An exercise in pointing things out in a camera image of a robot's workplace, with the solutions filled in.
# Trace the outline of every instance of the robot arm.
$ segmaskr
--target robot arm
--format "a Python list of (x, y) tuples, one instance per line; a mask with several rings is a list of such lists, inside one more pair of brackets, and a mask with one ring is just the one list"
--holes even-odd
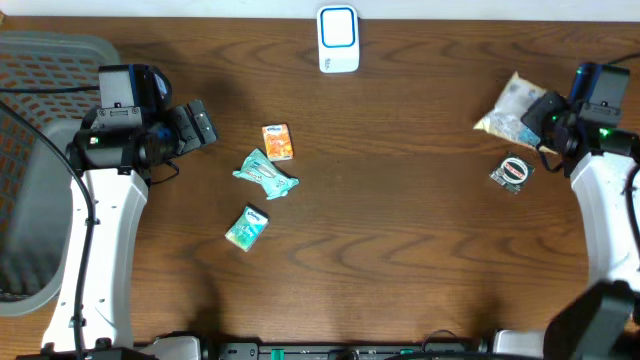
[[(136, 172), (123, 176), (117, 169), (88, 170), (82, 180), (96, 203), (99, 220), (93, 232), (85, 277), (83, 346), (85, 349), (106, 345), (131, 348), (131, 267), (138, 221), (147, 203), (148, 187)], [(42, 340), (43, 349), (55, 352), (75, 350), (73, 327), (69, 325), (73, 317), (87, 209), (75, 182), (71, 183), (71, 193), (74, 212), (64, 279), (56, 310)]]
[(623, 280), (640, 292), (640, 258), (626, 200), (627, 181), (635, 166), (628, 156), (587, 154), (571, 173), (587, 240), (590, 286), (602, 280)]
[[(217, 140), (199, 100), (166, 109), (171, 85), (159, 70), (146, 65), (106, 66), (99, 69), (99, 79), (102, 106), (85, 116), (67, 147), (71, 165), (95, 204), (89, 260), (86, 273), (79, 274), (88, 212), (78, 184), (72, 181), (71, 234), (60, 296), (42, 340), (44, 358), (75, 355), (73, 308), (77, 280), (83, 275), (80, 345), (85, 354), (103, 351), (105, 356), (104, 351), (127, 349), (124, 351), (132, 358), (149, 357), (130, 350), (129, 290), (135, 235), (151, 184), (150, 168)], [(188, 355), (198, 346), (185, 338), (171, 351), (190, 359)], [(162, 352), (165, 347), (157, 345), (151, 350)]]
[(547, 93), (522, 118), (542, 145), (562, 156), (582, 213), (589, 288), (545, 332), (499, 332), (494, 352), (606, 359), (631, 358), (637, 351), (624, 327), (640, 292), (635, 211), (640, 142), (636, 134), (616, 129), (628, 78), (626, 69), (585, 64), (568, 99)]

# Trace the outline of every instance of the teal snack bag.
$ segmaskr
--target teal snack bag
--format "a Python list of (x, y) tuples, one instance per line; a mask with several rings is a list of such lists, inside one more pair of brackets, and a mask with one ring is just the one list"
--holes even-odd
[(262, 185), (267, 200), (287, 196), (289, 190), (300, 183), (298, 179), (288, 178), (278, 171), (260, 149), (253, 150), (244, 160), (240, 171), (234, 171), (233, 176)]
[(267, 224), (269, 219), (247, 206), (240, 219), (233, 224), (224, 237), (246, 252), (256, 242)]

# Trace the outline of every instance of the wood grain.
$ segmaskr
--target wood grain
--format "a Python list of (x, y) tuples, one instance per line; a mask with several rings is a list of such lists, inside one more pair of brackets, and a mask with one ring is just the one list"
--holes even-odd
[[(567, 91), (576, 67), (640, 48), (632, 24), (361, 21), (360, 69), (318, 70), (303, 20), (14, 18), (8, 28), (103, 37), (159, 66), (175, 103), (200, 98), (220, 141), (151, 189), (131, 294), (136, 340), (173, 330), (265, 342), (418, 341), (543, 328), (586, 285), (568, 180), (471, 127), (511, 74)], [(637, 64), (630, 63), (632, 70)], [(623, 126), (640, 130), (632, 76)], [(288, 197), (231, 176), (260, 127), (288, 123)], [(488, 173), (536, 166), (513, 196)], [(158, 169), (154, 176), (167, 174)], [(248, 253), (224, 239), (251, 203), (271, 224)], [(0, 319), (2, 358), (38, 350), (53, 306)]]

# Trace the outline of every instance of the black cable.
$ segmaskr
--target black cable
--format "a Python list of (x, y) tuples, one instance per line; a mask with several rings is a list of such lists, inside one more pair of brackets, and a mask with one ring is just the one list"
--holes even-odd
[(636, 58), (640, 58), (640, 52), (628, 54), (628, 55), (625, 55), (623, 57), (619, 57), (619, 58), (617, 58), (615, 60), (611, 60), (611, 61), (609, 61), (607, 63), (607, 65), (617, 65), (617, 64), (625, 62), (627, 60), (632, 60), (632, 59), (636, 59)]
[(627, 183), (624, 187), (625, 198), (627, 200), (627, 213), (629, 214), (629, 222), (631, 223), (631, 231), (633, 232), (633, 238), (636, 241), (636, 247), (640, 249), (640, 228), (638, 228), (638, 219), (636, 218), (636, 209), (633, 204), (633, 192), (636, 188), (633, 186), (633, 182), (636, 175), (640, 171), (640, 164), (631, 169), (629, 176), (627, 177)]
[(95, 86), (78, 86), (73, 88), (59, 88), (59, 89), (5, 89), (0, 88), (0, 93), (11, 93), (11, 94), (63, 94), (68, 92), (80, 92), (80, 91), (91, 91), (91, 90), (100, 90), (100, 87)]
[(176, 163), (174, 163), (174, 162), (173, 162), (173, 161), (171, 161), (171, 160), (167, 160), (167, 162), (165, 162), (164, 164), (165, 164), (165, 165), (167, 165), (167, 166), (169, 166), (169, 167), (171, 167), (171, 168), (173, 168), (173, 170), (175, 170), (175, 171), (176, 171), (176, 172), (175, 172), (175, 174), (173, 174), (173, 175), (171, 175), (171, 176), (169, 176), (169, 177), (167, 177), (167, 178), (164, 178), (164, 179), (162, 179), (162, 180), (152, 181), (152, 182), (151, 182), (151, 185), (158, 185), (158, 184), (162, 184), (163, 182), (165, 182), (165, 181), (169, 181), (169, 180), (173, 179), (174, 177), (176, 177), (176, 176), (180, 175), (180, 167), (178, 167), (178, 165), (176, 165)]
[(457, 358), (457, 359), (502, 359), (502, 360), (540, 360), (537, 357), (513, 355), (513, 354), (492, 354), (475, 351), (427, 351), (413, 354), (395, 355), (385, 360), (417, 360), (433, 358)]
[(426, 337), (426, 338), (424, 339), (424, 341), (422, 342), (422, 345), (420, 346), (420, 350), (422, 350), (422, 352), (427, 351), (427, 344), (429, 343), (429, 339), (431, 339), (431, 337), (432, 337), (433, 335), (436, 335), (436, 334), (442, 334), (442, 333), (449, 334), (449, 335), (453, 336), (453, 338), (454, 338), (454, 339), (457, 339), (457, 338), (458, 338), (458, 336), (457, 336), (456, 334), (454, 334), (454, 333), (453, 333), (452, 331), (450, 331), (450, 330), (447, 330), (447, 329), (440, 329), (440, 330), (436, 330), (436, 331), (432, 332), (431, 334), (427, 335), (427, 337)]
[(0, 109), (7, 113), (10, 117), (12, 117), (15, 121), (17, 121), (20, 125), (27, 128), (27, 130), (31, 131), (40, 141), (42, 141), (48, 148), (53, 152), (53, 154), (60, 160), (60, 162), (67, 169), (69, 174), (71, 174), (71, 178), (78, 183), (78, 187), (80, 188), (80, 192), (84, 197), (85, 202), (87, 203), (87, 232), (84, 238), (84, 246), (82, 248), (82, 256), (80, 258), (80, 270), (78, 271), (78, 283), (76, 285), (76, 293), (75, 300), (73, 304), (73, 337), (76, 345), (76, 357), (78, 360), (84, 360), (84, 353), (82, 349), (82, 295), (84, 293), (84, 278), (87, 272), (87, 264), (89, 263), (89, 249), (91, 248), (91, 237), (93, 236), (93, 226), (94, 226), (94, 218), (95, 218), (95, 209), (93, 201), (91, 200), (91, 195), (89, 194), (89, 190), (82, 182), (82, 179), (78, 177), (76, 172), (73, 170), (73, 166), (66, 158), (66, 156), (49, 140), (45, 135), (43, 135), (38, 129), (36, 129), (33, 125), (31, 125), (27, 120), (23, 119), (22, 116), (18, 115), (15, 111), (13, 111), (7, 104), (0, 101)]

